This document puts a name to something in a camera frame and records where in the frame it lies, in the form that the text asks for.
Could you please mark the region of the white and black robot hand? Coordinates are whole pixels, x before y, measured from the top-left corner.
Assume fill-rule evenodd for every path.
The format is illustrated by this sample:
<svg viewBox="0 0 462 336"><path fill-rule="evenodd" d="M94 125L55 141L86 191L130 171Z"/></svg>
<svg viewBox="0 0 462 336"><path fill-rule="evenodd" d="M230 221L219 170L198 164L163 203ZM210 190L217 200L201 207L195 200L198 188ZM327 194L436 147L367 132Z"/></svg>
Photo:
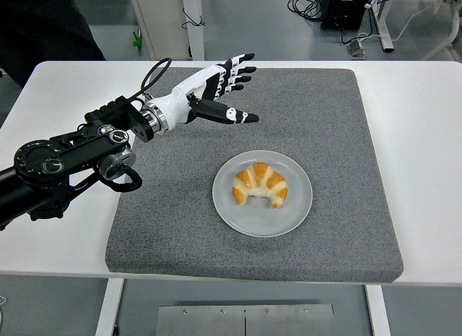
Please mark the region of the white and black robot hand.
<svg viewBox="0 0 462 336"><path fill-rule="evenodd" d="M176 124L187 124L195 118L203 118L222 124L247 124L257 122L259 117L217 100L232 91L243 89L245 82L251 81L250 73L254 66L242 66L254 58L253 53L241 54L201 69L183 80L172 89L169 95L155 98L154 106L162 111L169 129Z"/></svg>

